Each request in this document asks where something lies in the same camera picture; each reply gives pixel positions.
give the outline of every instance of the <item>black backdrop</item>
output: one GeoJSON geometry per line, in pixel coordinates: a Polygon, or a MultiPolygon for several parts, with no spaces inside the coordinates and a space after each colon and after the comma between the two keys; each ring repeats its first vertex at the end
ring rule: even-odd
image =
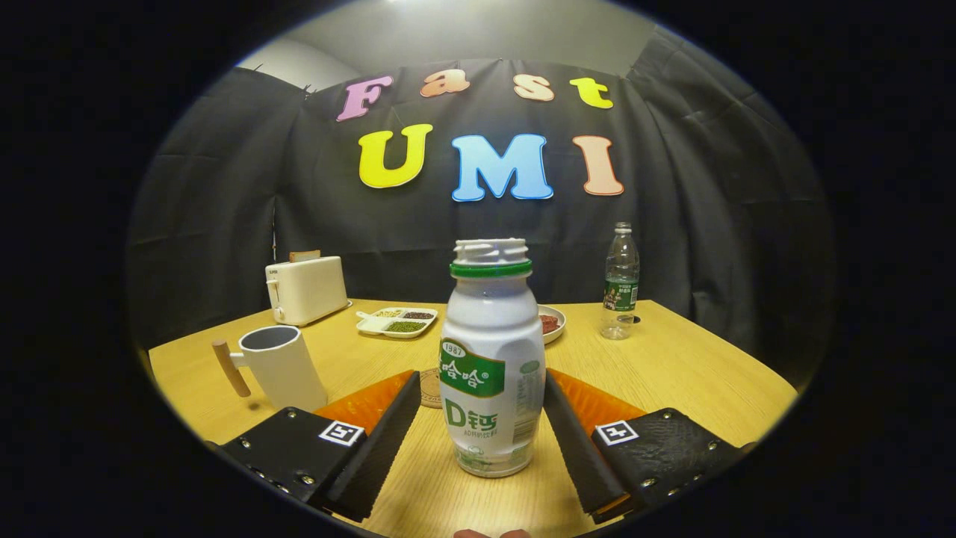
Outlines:
{"type": "Polygon", "coordinates": [[[833,319],[835,260],[818,181],[771,107],[719,62],[658,29],[627,78],[522,60],[454,60],[391,72],[365,115],[338,122],[343,83],[312,94],[233,69],[175,126],[143,183],[130,240],[131,312],[156,345],[269,306],[275,254],[341,256],[353,298],[443,302],[457,238],[528,240],[529,285],[542,303],[597,302],[614,223],[641,253],[640,297],[722,336],[801,387],[833,319]],[[462,69],[470,87],[424,98],[423,80],[462,69]],[[544,77],[552,101],[513,91],[544,77]],[[605,85],[610,109],[584,103],[573,78],[605,85]],[[358,139],[389,130],[388,168],[405,160],[404,127],[430,123],[421,173],[393,189],[359,180],[358,139]],[[554,196],[490,193],[457,202],[451,140],[479,134],[499,154],[544,136],[554,196]],[[594,196],[579,135],[612,141],[624,192],[594,196]]]}

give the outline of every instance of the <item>wooden table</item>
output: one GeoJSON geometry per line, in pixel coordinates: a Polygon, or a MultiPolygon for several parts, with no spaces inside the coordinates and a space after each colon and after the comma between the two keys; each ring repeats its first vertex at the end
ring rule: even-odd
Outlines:
{"type": "MultiPolygon", "coordinates": [[[[360,321],[355,312],[397,303],[354,303],[302,327],[329,401],[400,371],[438,366],[444,304],[403,303],[440,314],[422,336],[397,340],[355,329],[360,321]]],[[[641,322],[621,341],[598,334],[599,303],[554,307],[566,315],[567,328],[546,346],[548,367],[647,412],[674,407],[736,446],[763,436],[796,396],[793,387],[757,360],[656,303],[638,302],[641,322]]],[[[243,334],[265,325],[276,325],[268,310],[150,350],[157,384],[200,439],[225,443],[275,413],[246,369],[243,376],[252,395],[236,395],[210,345],[223,338],[237,350],[243,334]]],[[[542,417],[532,463],[510,477],[481,479],[455,463],[442,411],[421,407],[371,517],[360,526],[388,536],[442,538],[461,528],[493,537],[524,528],[534,538],[596,528],[581,510],[554,431],[542,417]]]]}

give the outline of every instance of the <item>white toaster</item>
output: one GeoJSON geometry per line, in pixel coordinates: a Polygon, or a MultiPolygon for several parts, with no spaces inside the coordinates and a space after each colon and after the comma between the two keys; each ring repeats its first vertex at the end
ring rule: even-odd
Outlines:
{"type": "Polygon", "coordinates": [[[307,325],[348,305],[342,258],[286,261],[266,266],[272,316],[284,325],[307,325]]]}

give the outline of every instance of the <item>yellow letter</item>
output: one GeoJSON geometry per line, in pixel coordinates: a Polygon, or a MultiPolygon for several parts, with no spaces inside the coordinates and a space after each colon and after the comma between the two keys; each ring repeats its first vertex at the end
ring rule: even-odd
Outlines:
{"type": "Polygon", "coordinates": [[[460,92],[471,85],[465,80],[465,72],[461,69],[445,69],[432,73],[424,80],[427,84],[422,88],[422,97],[440,96],[445,92],[460,92]]]}
{"type": "Polygon", "coordinates": [[[584,191],[597,196],[614,196],[624,192],[624,185],[614,176],[611,156],[607,148],[611,141],[600,136],[575,136],[571,139],[584,154],[584,165],[588,168],[588,182],[584,191]]]}
{"type": "Polygon", "coordinates": [[[596,108],[611,108],[614,104],[600,96],[601,92],[607,91],[607,86],[598,84],[593,78],[575,78],[571,81],[572,86],[577,86],[577,94],[581,100],[596,108]]]}
{"type": "Polygon", "coordinates": [[[534,75],[515,75],[514,93],[525,99],[535,101],[550,101],[554,99],[554,92],[548,88],[550,82],[544,77],[534,75]]]}
{"type": "Polygon", "coordinates": [[[424,165],[424,135],[431,132],[428,123],[409,125],[402,129],[408,138],[405,164],[399,168],[385,168],[385,143],[392,138],[392,131],[376,131],[358,139],[361,156],[358,158],[358,177],[362,183],[374,189],[397,187],[415,179],[424,165]]]}

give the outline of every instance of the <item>blue letter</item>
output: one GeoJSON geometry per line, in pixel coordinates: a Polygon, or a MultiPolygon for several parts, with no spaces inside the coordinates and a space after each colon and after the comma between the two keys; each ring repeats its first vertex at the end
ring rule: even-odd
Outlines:
{"type": "Polygon", "coordinates": [[[548,141],[541,135],[523,134],[511,139],[504,156],[491,147],[481,135],[460,136],[451,141],[461,155],[461,175],[458,189],[451,194],[456,202],[475,202],[485,197],[478,187],[478,173],[495,198],[504,196],[511,175],[514,187],[511,196],[519,199],[545,199],[554,195],[544,178],[541,148],[548,141]]]}

